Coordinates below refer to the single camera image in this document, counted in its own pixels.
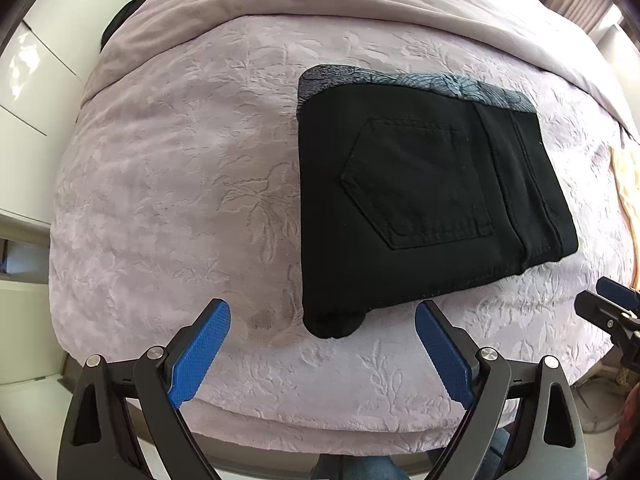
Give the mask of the black pants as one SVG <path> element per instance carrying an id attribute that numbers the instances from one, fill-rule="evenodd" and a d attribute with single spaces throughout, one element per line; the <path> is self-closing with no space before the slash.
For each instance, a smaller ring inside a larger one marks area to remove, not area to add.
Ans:
<path id="1" fill-rule="evenodd" d="M 578 248 L 534 113 L 341 84 L 303 102 L 298 152 L 303 320 L 316 337 Z"/>

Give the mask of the person's blue jeans legs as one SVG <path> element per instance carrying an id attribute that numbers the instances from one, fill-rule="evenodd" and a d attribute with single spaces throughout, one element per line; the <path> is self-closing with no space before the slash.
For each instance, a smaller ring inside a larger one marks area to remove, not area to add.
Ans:
<path id="1" fill-rule="evenodd" d="M 495 431 L 475 478 L 495 478 L 510 437 L 510 432 L 506 428 L 499 428 Z M 309 478 L 407 480 L 409 476 L 407 471 L 402 468 L 399 457 L 321 454 L 317 463 L 311 468 Z"/>

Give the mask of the blue floral patterned cloth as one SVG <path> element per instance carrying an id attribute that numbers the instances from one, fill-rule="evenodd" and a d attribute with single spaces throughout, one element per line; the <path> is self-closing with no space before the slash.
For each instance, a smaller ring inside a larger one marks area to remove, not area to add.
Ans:
<path id="1" fill-rule="evenodd" d="M 445 73 L 386 73 L 351 65 L 320 64 L 298 78 L 296 117 L 313 96 L 350 84 L 378 84 L 423 90 L 460 101 L 536 115 L 534 104 L 522 92 L 509 90 L 468 76 Z"/>

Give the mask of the pink embossed bedspread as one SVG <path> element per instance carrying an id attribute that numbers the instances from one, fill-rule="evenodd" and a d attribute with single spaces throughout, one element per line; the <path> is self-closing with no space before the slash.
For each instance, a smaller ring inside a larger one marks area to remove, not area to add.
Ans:
<path id="1" fill-rule="evenodd" d="M 219 297 L 231 332 L 182 409 L 197 434 L 299 453 L 450 439 L 462 407 L 411 304 L 344 339 L 305 330 L 296 87 L 321 63 L 458 74 L 529 98 L 578 252 L 438 303 L 509 358 L 554 353 L 569 380 L 585 374 L 610 345 L 573 301 L 601 275 L 631 278 L 610 154 L 639 133 L 597 47 L 538 0 L 148 0 L 101 53 L 58 172 L 61 346 L 76 360 L 135 358 Z"/>

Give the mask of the white drawer cabinet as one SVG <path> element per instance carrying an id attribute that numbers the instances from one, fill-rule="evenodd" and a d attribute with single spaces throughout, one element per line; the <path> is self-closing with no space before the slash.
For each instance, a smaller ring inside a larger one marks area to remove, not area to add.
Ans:
<path id="1" fill-rule="evenodd" d="M 1 211 L 53 218 L 56 172 L 101 37 L 132 0 L 36 0 L 1 55 Z"/>

